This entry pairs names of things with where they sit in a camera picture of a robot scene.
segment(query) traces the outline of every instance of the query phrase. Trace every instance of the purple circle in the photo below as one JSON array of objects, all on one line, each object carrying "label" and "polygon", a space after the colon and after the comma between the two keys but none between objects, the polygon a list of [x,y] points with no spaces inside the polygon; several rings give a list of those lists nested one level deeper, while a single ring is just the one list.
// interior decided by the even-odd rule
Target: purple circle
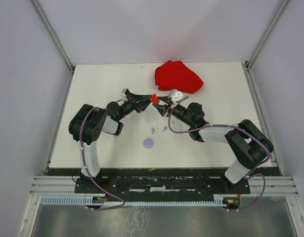
[{"label": "purple circle", "polygon": [[146,147],[146,148],[152,148],[154,146],[154,142],[152,139],[145,139],[144,142],[143,142],[143,145]]}]

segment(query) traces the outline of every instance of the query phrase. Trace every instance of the robotic arm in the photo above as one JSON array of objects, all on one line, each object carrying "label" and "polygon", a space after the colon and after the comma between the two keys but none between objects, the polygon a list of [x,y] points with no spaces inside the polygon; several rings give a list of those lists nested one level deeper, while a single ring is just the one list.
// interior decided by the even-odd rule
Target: robotic arm
[{"label": "robotic arm", "polygon": [[[123,123],[120,120],[133,111],[143,112],[151,103],[150,98],[152,97],[152,95],[132,94],[128,89],[124,89],[121,96],[123,99],[122,105],[117,102],[110,102],[106,109],[92,111],[83,128],[82,140],[85,143],[83,147],[85,161],[90,174],[94,178],[100,172],[97,155],[97,140],[100,133],[103,131],[118,136],[123,128]],[[84,104],[69,124],[69,133],[73,135],[73,139],[77,142],[81,158],[82,148],[79,141],[79,132],[86,114],[92,108],[93,106]],[[87,181],[88,173],[84,166],[82,166],[82,175],[83,179]]]},{"label": "robotic arm", "polygon": [[[154,103],[153,106],[163,117],[165,115],[169,117],[172,111],[174,117],[190,127],[188,130],[190,131],[189,135],[194,141],[214,141],[230,145],[237,160],[221,178],[225,181],[223,184],[225,189],[238,183],[247,173],[266,158],[266,151],[255,141],[249,141],[249,137],[237,129],[230,127],[208,127],[198,131],[192,131],[195,128],[203,127],[208,122],[204,120],[205,113],[202,111],[202,105],[191,103],[185,108],[177,104],[177,101],[182,97],[183,95],[180,91],[173,90],[168,96],[158,97],[161,101],[165,102],[165,105]],[[237,126],[260,141],[270,153],[274,150],[273,144],[250,120],[245,119]]]}]

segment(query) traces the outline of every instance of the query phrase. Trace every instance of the wall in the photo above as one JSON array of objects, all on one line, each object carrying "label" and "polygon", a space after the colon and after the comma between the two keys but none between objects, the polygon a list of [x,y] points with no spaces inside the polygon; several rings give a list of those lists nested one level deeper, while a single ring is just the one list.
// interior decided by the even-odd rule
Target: wall
[{"label": "wall", "polygon": [[28,0],[0,0],[0,237],[17,235],[69,71]]},{"label": "wall", "polygon": [[40,0],[73,64],[245,61],[279,0]]},{"label": "wall", "polygon": [[253,67],[286,174],[304,206],[304,0],[291,1]]}]

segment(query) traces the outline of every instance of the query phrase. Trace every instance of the white table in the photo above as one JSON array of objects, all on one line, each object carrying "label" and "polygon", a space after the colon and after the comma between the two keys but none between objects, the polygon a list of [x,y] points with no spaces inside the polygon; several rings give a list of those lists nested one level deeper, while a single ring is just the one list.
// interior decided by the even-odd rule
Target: white table
[{"label": "white table", "polygon": [[[205,120],[210,123],[233,124],[250,119],[260,127],[252,98],[240,62],[185,63],[203,81],[204,87],[182,103],[202,104]],[[159,63],[78,65],[69,91],[61,120],[51,168],[81,167],[76,142],[68,132],[68,125],[83,104],[105,108],[111,101],[120,99],[123,88],[134,94],[167,95],[154,83]],[[150,105],[145,112],[133,112],[122,120],[122,133],[116,137],[101,133],[98,142],[98,159],[105,168],[156,168],[156,167],[229,167],[236,159],[228,144],[199,143],[188,134],[174,134],[167,126],[167,118],[159,115]],[[177,121],[173,129],[189,127]],[[143,146],[146,138],[154,140],[154,147]]]}]

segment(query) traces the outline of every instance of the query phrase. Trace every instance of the red cloth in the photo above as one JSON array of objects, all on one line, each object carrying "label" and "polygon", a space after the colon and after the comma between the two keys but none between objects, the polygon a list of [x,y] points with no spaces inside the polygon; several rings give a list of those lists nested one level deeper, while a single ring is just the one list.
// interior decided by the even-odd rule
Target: red cloth
[{"label": "red cloth", "polygon": [[203,86],[203,81],[181,61],[168,61],[155,70],[155,84],[159,90],[195,93]]}]

